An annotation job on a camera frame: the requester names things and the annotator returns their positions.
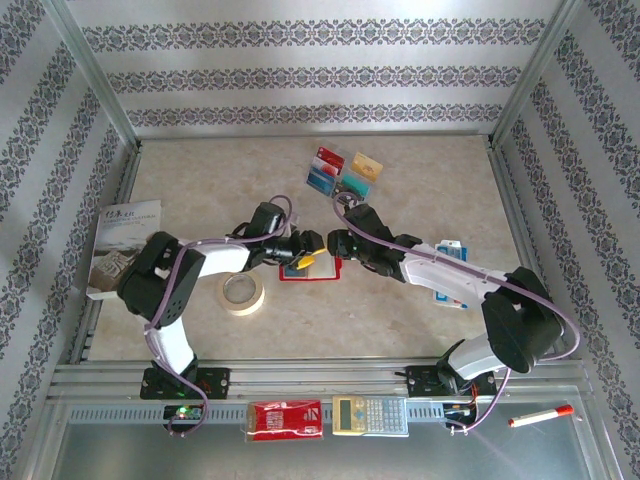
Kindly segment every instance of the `patterned wallpaper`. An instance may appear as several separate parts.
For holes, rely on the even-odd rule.
[[[85,247],[128,150],[37,0],[0,1],[0,479],[84,305]]]
[[[640,15],[584,2],[502,146],[625,478],[640,478]]]
[[[559,1],[76,0],[139,136],[490,133]]]

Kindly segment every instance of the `masking tape roll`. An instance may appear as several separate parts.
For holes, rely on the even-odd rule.
[[[234,277],[241,276],[246,276],[253,280],[256,289],[249,300],[241,303],[235,303],[225,296],[225,286]],[[254,272],[227,273],[222,277],[218,284],[218,302],[220,302],[220,305],[222,305],[227,312],[231,315],[235,315],[236,317],[244,317],[245,315],[250,315],[258,310],[262,306],[262,302],[264,302],[264,296],[265,292],[262,279]]]

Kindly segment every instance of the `colorful card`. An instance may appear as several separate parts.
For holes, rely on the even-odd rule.
[[[364,200],[364,198],[358,192],[356,192],[355,189],[347,187],[342,182],[338,182],[336,186],[333,188],[333,193],[331,194],[331,198],[334,198],[336,195],[343,192],[349,192],[354,194],[358,202],[362,202]],[[349,205],[349,199],[345,197],[339,198],[338,203],[340,203],[341,205]]]
[[[347,190],[357,193],[363,199],[367,198],[369,195],[369,190],[371,187],[364,183],[362,180],[354,177],[353,175],[346,174],[342,177],[342,184],[346,187]]]
[[[324,160],[313,157],[311,162],[312,168],[317,168],[318,170],[331,175],[332,177],[337,177],[340,174],[340,170],[335,165],[331,165],[330,163],[325,162]]]
[[[353,157],[351,170],[373,183],[378,179],[378,175],[382,171],[382,164],[358,152]]]
[[[342,158],[340,155],[337,155],[333,153],[331,150],[328,150],[324,147],[320,147],[318,149],[318,153],[316,153],[316,157],[336,167],[338,169],[338,173],[340,173],[340,170],[342,170],[342,167],[344,166],[344,158]]]
[[[320,172],[320,175],[315,172],[319,172],[317,169],[312,169],[309,172],[309,176],[307,177],[307,184],[318,190],[320,193],[326,195],[327,197],[331,196],[331,192],[333,191],[333,184],[335,183],[329,175],[326,173],[323,174]]]

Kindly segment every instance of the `red and white box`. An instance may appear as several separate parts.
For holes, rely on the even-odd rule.
[[[253,402],[247,408],[247,442],[322,438],[322,402]]]

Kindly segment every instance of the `robotic arm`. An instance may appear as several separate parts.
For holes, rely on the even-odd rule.
[[[183,245],[168,233],[158,232],[125,273],[118,295],[130,312],[145,322],[152,322],[148,326],[154,328],[147,328],[150,347],[175,375],[167,373],[166,368],[160,368],[158,364],[154,366],[176,388],[185,389],[176,375],[192,383],[196,377],[197,357],[185,336],[182,312],[198,278],[248,271],[262,263],[294,265],[324,249],[321,236],[314,231],[293,229],[271,236],[281,229],[285,218],[282,208],[263,202],[251,221],[239,225],[226,240],[189,244],[192,248],[185,251],[179,262]],[[471,308],[482,310],[487,333],[456,343],[437,364],[439,382],[451,394],[456,394],[469,380],[491,370],[508,367],[520,373],[530,372],[562,335],[562,323],[549,308],[538,303],[541,299],[535,301],[512,291],[515,288],[525,294],[530,292],[542,299],[549,298],[530,270],[520,267],[512,273],[504,273],[451,257],[438,259],[442,254],[419,238],[394,237],[367,204],[346,207],[341,218],[350,228],[329,234],[331,255],[358,260],[366,269],[379,275],[437,289]],[[256,237],[262,240],[251,240]],[[395,246],[404,251],[391,248]],[[158,313],[170,283],[168,272],[173,276],[176,268],[175,283],[168,294],[166,307]]]
[[[300,232],[293,228],[282,235],[272,236],[260,242],[241,243],[273,234],[285,221],[282,208],[270,202],[262,202],[250,222],[240,224],[231,235],[229,243],[202,244],[189,248],[178,266],[176,281],[167,306],[155,328],[147,332],[148,341],[162,361],[173,372],[194,383],[197,373],[197,357],[187,341],[182,324],[182,312],[187,306],[198,278],[216,273],[245,272],[262,263],[294,265],[302,258],[324,249],[322,237],[312,231]],[[154,234],[135,262],[127,270],[118,285],[118,296],[127,309],[143,322],[151,322],[167,289],[167,277],[176,263],[179,251],[186,242],[166,232]],[[154,367],[165,381],[177,388],[183,385],[172,375]]]
[[[394,237],[367,204],[346,207],[343,218],[366,236],[352,230],[332,231],[328,238],[332,255],[357,260],[379,275],[438,290],[470,308],[482,310],[487,333],[458,342],[438,362],[438,377],[450,393],[457,393],[466,381],[491,370],[508,367],[529,373],[561,337],[562,324],[551,310],[509,288],[487,281],[487,278],[498,278],[549,299],[531,270],[519,267],[512,273],[505,273],[451,257],[446,257],[446,263],[437,261],[441,253],[416,237]],[[366,237],[399,245],[409,252],[388,248]],[[430,254],[434,259],[428,260],[419,252]],[[452,263],[465,271],[453,267]]]

